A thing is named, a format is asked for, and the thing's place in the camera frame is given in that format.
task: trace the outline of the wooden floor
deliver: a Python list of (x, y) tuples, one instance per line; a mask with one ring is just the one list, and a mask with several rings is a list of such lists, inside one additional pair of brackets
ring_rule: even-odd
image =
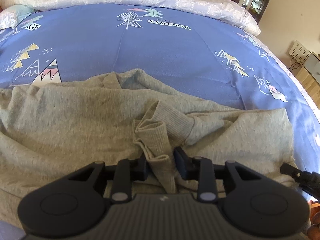
[(318, 82), (304, 67), (296, 74), (296, 79), (313, 99), (316, 106), (320, 108), (320, 85)]

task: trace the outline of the wooden furniture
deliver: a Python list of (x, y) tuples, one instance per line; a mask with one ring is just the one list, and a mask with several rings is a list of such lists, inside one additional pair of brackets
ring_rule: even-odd
[[(314, 64), (315, 60), (319, 61), (319, 65)], [(296, 74), (296, 79), (313, 99), (316, 106), (320, 108), (320, 57), (317, 54), (313, 52), (309, 56), (304, 67)]]
[(309, 202), (309, 206), (310, 206), (310, 219), (311, 219), (311, 223), (312, 218), (315, 214), (317, 214), (318, 212), (320, 212), (320, 204), (319, 203), (313, 203), (312, 201)]

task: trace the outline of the bed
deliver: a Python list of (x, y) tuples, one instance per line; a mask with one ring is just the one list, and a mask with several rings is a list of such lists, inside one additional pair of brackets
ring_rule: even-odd
[[(39, 11), (0, 31), (0, 88), (83, 81), (140, 68), (178, 91), (225, 106), (285, 107), (295, 163), (320, 172), (319, 110), (255, 37), (260, 30), (250, 14), (234, 2), (0, 0), (3, 9), (15, 4)], [(22, 235), (0, 222), (0, 240)]]

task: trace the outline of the bedsheet pattern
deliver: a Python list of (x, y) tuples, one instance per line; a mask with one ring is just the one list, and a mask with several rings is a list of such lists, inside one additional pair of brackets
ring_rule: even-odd
[(219, 20), (117, 4), (39, 12), (0, 34), (0, 63), (5, 89), (141, 68), (181, 92), (222, 105), (285, 107), (296, 164), (320, 171), (320, 124), (292, 77), (259, 41)]

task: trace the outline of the wooden cabinet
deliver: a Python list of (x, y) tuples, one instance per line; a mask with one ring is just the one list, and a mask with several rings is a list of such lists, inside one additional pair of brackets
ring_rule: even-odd
[(308, 68), (308, 61), (305, 63), (305, 66), (302, 67), (299, 72), (296, 74), (296, 79), (300, 82), (300, 84), (303, 86), (303, 88), (307, 91), (309, 96), (313, 99), (314, 103), (318, 108), (320, 108), (320, 84), (317, 82), (317, 80), (313, 77), (312, 74), (308, 71), (308, 69), (313, 73), (315, 72), (315, 69)]

